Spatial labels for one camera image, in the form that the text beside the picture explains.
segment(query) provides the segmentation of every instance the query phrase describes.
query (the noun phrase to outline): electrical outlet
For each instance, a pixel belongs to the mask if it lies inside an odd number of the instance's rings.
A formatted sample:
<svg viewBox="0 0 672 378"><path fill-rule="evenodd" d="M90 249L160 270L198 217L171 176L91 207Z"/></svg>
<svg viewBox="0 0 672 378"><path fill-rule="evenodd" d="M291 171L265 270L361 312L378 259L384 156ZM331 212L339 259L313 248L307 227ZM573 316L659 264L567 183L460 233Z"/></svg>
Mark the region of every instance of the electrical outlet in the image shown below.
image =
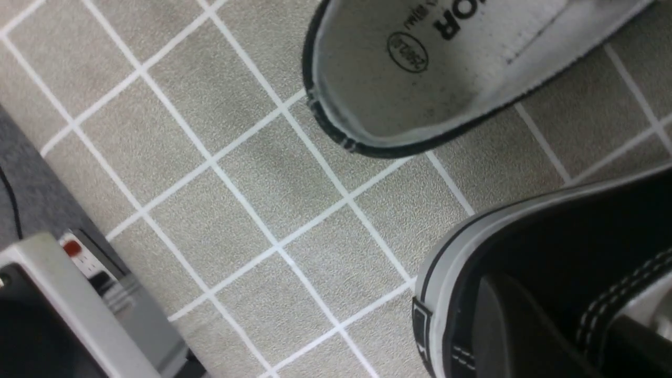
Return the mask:
<svg viewBox="0 0 672 378"><path fill-rule="evenodd" d="M70 259L75 263L75 266L79 269L86 278L91 278L99 272L106 272L112 280L118 282L117 278L103 265L103 263L98 260L91 251L84 245L84 243L79 240L72 233L65 233L60 239L59 243L61 246L64 246L70 241L76 241L81 247L81 252L76 256L70 257Z"/></svg>

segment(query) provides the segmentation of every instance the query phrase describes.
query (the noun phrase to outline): white rubber sole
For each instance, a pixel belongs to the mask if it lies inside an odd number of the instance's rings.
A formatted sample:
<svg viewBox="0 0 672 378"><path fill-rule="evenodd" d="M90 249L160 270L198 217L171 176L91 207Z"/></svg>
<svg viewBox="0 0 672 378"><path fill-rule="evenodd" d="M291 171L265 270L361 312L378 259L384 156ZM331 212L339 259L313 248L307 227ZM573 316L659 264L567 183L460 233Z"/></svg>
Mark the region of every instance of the white rubber sole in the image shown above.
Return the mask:
<svg viewBox="0 0 672 378"><path fill-rule="evenodd" d="M548 207L605 192L618 186L672 169L672 162L624 178L568 188L523 202L475 215L451 230L428 255L418 273L415 296L433 317L429 325L428 349L437 378L446 378L443 339L453 288L467 260L478 246L511 223Z"/></svg>

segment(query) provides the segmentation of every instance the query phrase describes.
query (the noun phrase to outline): shoe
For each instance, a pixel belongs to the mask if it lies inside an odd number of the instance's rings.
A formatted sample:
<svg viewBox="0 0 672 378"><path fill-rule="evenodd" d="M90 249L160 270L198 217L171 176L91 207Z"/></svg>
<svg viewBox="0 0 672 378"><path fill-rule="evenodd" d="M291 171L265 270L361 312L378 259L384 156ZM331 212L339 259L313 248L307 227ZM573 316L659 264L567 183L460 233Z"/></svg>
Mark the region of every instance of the shoe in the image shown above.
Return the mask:
<svg viewBox="0 0 672 378"><path fill-rule="evenodd" d="M308 29L308 105L343 148L397 158L520 100L654 0L324 0Z"/></svg>
<svg viewBox="0 0 672 378"><path fill-rule="evenodd" d="M670 377L672 295L668 339L651 322L671 289L668 163L465 220L419 271L413 329L434 377Z"/></svg>

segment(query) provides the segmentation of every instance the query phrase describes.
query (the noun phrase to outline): gray carpet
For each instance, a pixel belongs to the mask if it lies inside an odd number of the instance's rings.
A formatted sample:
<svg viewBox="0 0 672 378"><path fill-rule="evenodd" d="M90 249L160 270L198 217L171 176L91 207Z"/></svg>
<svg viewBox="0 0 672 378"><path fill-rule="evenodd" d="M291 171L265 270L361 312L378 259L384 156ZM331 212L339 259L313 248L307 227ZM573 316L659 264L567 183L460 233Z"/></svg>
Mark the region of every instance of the gray carpet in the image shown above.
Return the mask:
<svg viewBox="0 0 672 378"><path fill-rule="evenodd" d="M0 167L5 171L19 204L24 237L49 231L59 238L68 229L81 229L122 271L123 261L70 192L35 150L33 144L0 106ZM9 197L0 187L0 250L17 241Z"/></svg>

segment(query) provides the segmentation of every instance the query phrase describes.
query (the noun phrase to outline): white stitching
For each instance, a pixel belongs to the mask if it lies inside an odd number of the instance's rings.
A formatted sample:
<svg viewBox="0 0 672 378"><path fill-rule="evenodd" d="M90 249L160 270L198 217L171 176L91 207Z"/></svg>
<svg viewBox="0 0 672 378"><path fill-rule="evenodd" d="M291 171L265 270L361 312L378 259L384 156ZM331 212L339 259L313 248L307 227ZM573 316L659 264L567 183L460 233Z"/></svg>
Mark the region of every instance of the white stitching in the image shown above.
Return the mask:
<svg viewBox="0 0 672 378"><path fill-rule="evenodd" d="M460 353L464 354L465 356L471 358L472 360L475 359L473 354L467 352L466 350L460 348L459 346L453 346L453 349L457 350L458 352L460 352Z"/></svg>
<svg viewBox="0 0 672 378"><path fill-rule="evenodd" d="M651 262L653 262L655 260L658 260L661 257L663 257L664 255L667 255L667 254L670 254L670 253L672 253L672 248L670 248L670 249L668 249L667 251L664 251L664 252L659 252L658 254L656 254L656 256L654 256L653 258L646 261L643 266L635 269L634 272L630 276L625 276L618 284L612 285L609 288L608 291L604 291L602 294L600 294L598 296L598 298L596 300L591 302L591 304L588 306L586 311L584 311L583 314L581 315L581 321L579 322L579 328L577 329L577 336L576 336L577 346L581 343L581 334L583 333L583 328L585 327L588 313L592 312L593 309L595 308L595 306L600 301L605 299L610 293L613 293L619 286L625 285L630 278L634 278L634 277L638 276L640 274L640 272L642 272L642 269L644 269L644 267L650 265ZM630 289L633 288L635 285L636 285L635 282L631 282L630 283Z"/></svg>
<svg viewBox="0 0 672 378"><path fill-rule="evenodd" d="M642 267L644 267L644 266L646 266L646 267L650 266L651 263L653 263L655 260L659 260L659 259L662 258L664 255L669 254L670 252L672 252L672 248L670 248L669 250L667 250L667 251L665 251L665 252L661 252L661 253L657 254L654 258L651 258L651 259L647 260L647 261L644 263L644 265L643 265ZM655 272L656 270L658 270L660 267L662 267L662 266L668 264L669 262L672 262L672 257L668 257L668 258L666 258L663 262L654 265L649 271L645 272L641 277L634 279L634 280L630 283L630 285L628 285L627 287L623 288L623 289L620 291L620 293L615 294L615 295L609 300L609 302L604 303L604 304L600 307L599 312L593 316L593 320L592 320L591 323L590 323L590 329L589 329L589 331L588 331L588 333L587 333L587 335L586 335L586 343L585 343L585 347L584 347L584 349L583 349L583 355L587 355L587 354L588 354L588 350L590 349L590 345L591 345L591 337L592 337L592 335L593 335L593 331L595 330L595 325L597 324L597 321L598 321L599 317L602 316L602 314L603 314L604 311L607 309L607 307L609 307L610 305L613 305L613 304L616 302L616 300L617 300L619 297L624 296L624 295L628 292L628 290L632 290L632 289L633 289L639 282L641 282L642 280L646 280L652 273L654 273L654 272ZM630 276L627 277L627 278L634 278L635 276L636 276L635 273L633 273L632 275L630 275Z"/></svg>
<svg viewBox="0 0 672 378"><path fill-rule="evenodd" d="M476 370L476 368L474 367L474 365L471 365L470 363L468 363L468 362L466 362L465 360L461 359L459 356L456 356L455 354L453 354L452 357L453 357L454 360L457 360L459 363L461 363L462 365L468 367L469 369L471 369L471 370Z"/></svg>

